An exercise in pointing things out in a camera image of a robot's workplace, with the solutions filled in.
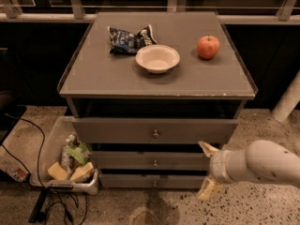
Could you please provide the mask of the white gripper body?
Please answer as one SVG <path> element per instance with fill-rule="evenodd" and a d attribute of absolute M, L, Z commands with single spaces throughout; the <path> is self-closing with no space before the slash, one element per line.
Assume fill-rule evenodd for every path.
<path fill-rule="evenodd" d="M 226 159 L 230 154 L 228 150 L 218 150 L 210 157 L 210 176 L 220 184 L 231 184 L 233 180 L 229 176 L 226 168 Z"/>

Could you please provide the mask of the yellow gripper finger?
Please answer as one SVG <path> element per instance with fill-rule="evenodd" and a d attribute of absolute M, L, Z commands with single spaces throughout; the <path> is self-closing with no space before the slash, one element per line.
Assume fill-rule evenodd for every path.
<path fill-rule="evenodd" d="M 203 182 L 201 189 L 198 192 L 198 198 L 201 201 L 206 201 L 212 196 L 216 195 L 222 189 L 222 185 L 211 177 L 206 177 Z"/>
<path fill-rule="evenodd" d="M 198 144 L 208 158 L 211 158 L 218 151 L 216 147 L 207 142 L 198 141 Z"/>

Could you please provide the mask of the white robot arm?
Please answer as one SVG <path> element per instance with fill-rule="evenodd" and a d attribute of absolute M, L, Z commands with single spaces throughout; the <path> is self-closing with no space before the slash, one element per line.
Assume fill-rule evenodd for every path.
<path fill-rule="evenodd" d="M 198 192 L 202 201 L 221 191 L 224 184 L 242 181 L 300 188 L 300 157 L 275 142 L 260 140 L 236 151 L 219 150 L 207 142 L 199 146 L 210 159 L 209 174 Z"/>

